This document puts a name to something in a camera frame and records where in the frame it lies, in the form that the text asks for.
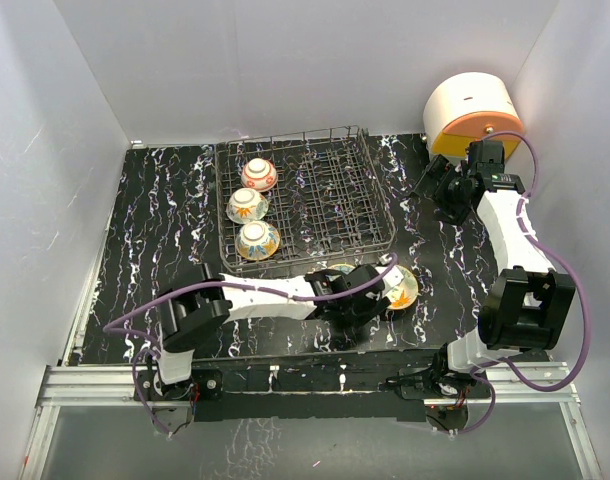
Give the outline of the blue scalloped sun bowl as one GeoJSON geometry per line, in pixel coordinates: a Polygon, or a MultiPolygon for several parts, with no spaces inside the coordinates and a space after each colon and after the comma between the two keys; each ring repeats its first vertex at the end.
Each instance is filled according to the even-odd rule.
{"type": "Polygon", "coordinates": [[[310,271],[310,274],[321,273],[327,277],[334,278],[339,277],[341,275],[347,275],[351,273],[356,268],[355,265],[347,264],[347,263],[337,263],[334,265],[327,266],[325,268],[319,268],[310,271]]]}

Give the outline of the blue and yellow patterned bowl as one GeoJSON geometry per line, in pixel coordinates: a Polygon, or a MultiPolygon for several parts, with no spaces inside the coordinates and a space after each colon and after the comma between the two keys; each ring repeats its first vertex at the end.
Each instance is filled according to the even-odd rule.
{"type": "Polygon", "coordinates": [[[235,240],[235,249],[245,260],[262,261],[276,253],[280,242],[280,234],[273,225],[257,220],[240,228],[235,240]]]}

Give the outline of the yellow rim leaf bowl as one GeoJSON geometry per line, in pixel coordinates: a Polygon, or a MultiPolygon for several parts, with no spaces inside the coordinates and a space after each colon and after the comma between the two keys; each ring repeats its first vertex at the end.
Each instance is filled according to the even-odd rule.
{"type": "Polygon", "coordinates": [[[268,200],[252,188],[237,189],[229,198],[226,214],[234,223],[243,225],[262,220],[269,210],[268,200]]]}

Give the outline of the red orange floral bowl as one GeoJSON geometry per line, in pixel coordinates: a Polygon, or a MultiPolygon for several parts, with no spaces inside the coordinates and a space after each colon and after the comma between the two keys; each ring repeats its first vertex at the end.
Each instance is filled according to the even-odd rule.
{"type": "Polygon", "coordinates": [[[270,160],[253,158],[243,167],[241,184],[245,188],[263,193],[273,188],[277,182],[278,173],[270,160]]]}

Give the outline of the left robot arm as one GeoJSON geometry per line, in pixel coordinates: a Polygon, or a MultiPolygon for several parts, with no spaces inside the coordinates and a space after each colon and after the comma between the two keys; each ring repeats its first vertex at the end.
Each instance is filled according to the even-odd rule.
{"type": "Polygon", "coordinates": [[[391,260],[348,273],[324,269],[284,279],[241,278],[202,266],[197,279],[195,284],[178,281],[157,299],[161,353],[156,385],[171,399],[189,392],[195,350],[224,324],[272,317],[358,326],[390,306],[388,294],[403,275],[391,260]]]}

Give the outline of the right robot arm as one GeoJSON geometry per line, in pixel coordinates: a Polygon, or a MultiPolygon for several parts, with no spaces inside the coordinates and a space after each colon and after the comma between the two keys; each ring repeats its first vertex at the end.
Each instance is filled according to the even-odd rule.
{"type": "Polygon", "coordinates": [[[530,223],[518,212],[525,192],[520,177],[505,170],[503,144],[489,139],[472,142],[457,164],[434,156],[416,184],[415,195],[434,202],[439,220],[460,226],[470,214],[478,216],[498,269],[476,328],[435,356],[430,381],[442,396],[463,389],[475,367],[550,350],[560,338],[576,287],[530,242],[530,223]]]}

